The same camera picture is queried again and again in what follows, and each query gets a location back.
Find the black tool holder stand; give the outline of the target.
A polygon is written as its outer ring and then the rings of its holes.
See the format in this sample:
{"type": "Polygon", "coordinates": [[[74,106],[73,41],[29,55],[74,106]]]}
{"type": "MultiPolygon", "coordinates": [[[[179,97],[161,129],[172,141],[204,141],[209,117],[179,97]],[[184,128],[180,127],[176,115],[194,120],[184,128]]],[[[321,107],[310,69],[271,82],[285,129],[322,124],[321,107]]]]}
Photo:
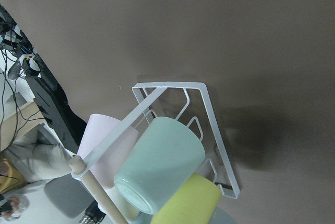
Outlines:
{"type": "Polygon", "coordinates": [[[22,66],[34,101],[66,149],[77,153],[86,122],[70,108],[66,94],[42,58],[24,57],[22,66]]]}

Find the pink cup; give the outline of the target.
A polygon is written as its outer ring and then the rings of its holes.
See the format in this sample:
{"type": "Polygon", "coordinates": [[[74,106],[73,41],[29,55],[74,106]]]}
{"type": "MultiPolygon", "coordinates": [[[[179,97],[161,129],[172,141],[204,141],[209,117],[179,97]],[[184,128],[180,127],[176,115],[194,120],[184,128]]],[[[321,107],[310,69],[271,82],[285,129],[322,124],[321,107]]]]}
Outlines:
{"type": "MultiPolygon", "coordinates": [[[[79,150],[81,158],[87,155],[117,127],[120,120],[102,115],[92,114],[88,119],[79,150]]],[[[139,132],[129,127],[112,145],[104,155],[91,167],[91,172],[105,189],[114,186],[114,176],[129,156],[139,139],[139,132]]]]}

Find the yellow cup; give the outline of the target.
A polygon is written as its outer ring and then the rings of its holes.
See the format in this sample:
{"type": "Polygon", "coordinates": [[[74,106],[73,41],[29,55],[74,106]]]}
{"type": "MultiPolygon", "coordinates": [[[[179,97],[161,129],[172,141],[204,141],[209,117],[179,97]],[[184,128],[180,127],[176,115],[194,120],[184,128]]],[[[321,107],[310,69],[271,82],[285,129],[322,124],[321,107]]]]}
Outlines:
{"type": "Polygon", "coordinates": [[[209,223],[221,197],[218,186],[194,173],[152,217],[151,223],[209,223]]]}

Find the green cup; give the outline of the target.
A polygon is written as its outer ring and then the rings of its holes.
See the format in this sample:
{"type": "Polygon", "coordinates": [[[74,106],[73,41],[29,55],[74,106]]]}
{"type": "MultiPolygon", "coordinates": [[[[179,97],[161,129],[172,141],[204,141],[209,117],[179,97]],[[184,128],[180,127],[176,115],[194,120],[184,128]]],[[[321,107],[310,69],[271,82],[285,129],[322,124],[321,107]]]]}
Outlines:
{"type": "Polygon", "coordinates": [[[155,118],[114,177],[121,195],[146,214],[156,214],[205,159],[188,127],[169,117],[155,118]]]}

